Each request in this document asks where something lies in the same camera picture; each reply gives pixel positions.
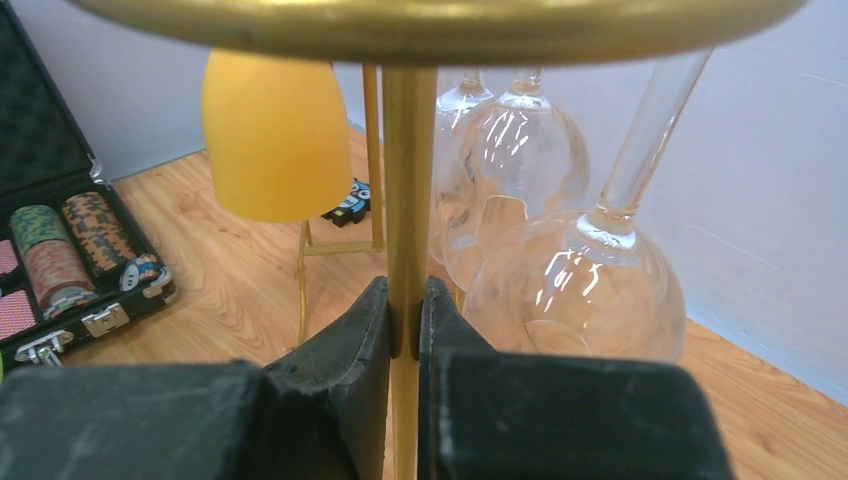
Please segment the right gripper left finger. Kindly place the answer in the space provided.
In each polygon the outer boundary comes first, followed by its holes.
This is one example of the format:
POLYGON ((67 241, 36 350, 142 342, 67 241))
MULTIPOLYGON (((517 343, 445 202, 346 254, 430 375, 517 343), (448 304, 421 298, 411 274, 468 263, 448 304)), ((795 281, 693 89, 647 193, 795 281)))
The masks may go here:
POLYGON ((1 387, 5 479, 378 479, 387 281, 267 366, 32 367, 1 387))

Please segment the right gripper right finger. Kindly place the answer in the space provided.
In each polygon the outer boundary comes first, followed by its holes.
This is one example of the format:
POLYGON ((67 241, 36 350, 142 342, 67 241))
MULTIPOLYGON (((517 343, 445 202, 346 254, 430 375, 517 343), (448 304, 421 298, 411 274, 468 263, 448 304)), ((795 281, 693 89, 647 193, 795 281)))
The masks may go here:
POLYGON ((497 351, 430 277, 421 479, 730 479, 709 401, 666 363, 497 351))

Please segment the clear wine glass front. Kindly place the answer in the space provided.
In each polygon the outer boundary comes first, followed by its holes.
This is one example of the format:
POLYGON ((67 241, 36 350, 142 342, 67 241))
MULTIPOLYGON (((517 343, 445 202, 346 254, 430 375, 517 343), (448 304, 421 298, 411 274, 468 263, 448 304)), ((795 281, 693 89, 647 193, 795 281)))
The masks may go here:
POLYGON ((484 258, 463 317, 502 351, 674 363, 680 282, 635 224, 710 49, 660 60, 596 204, 527 222, 484 258))

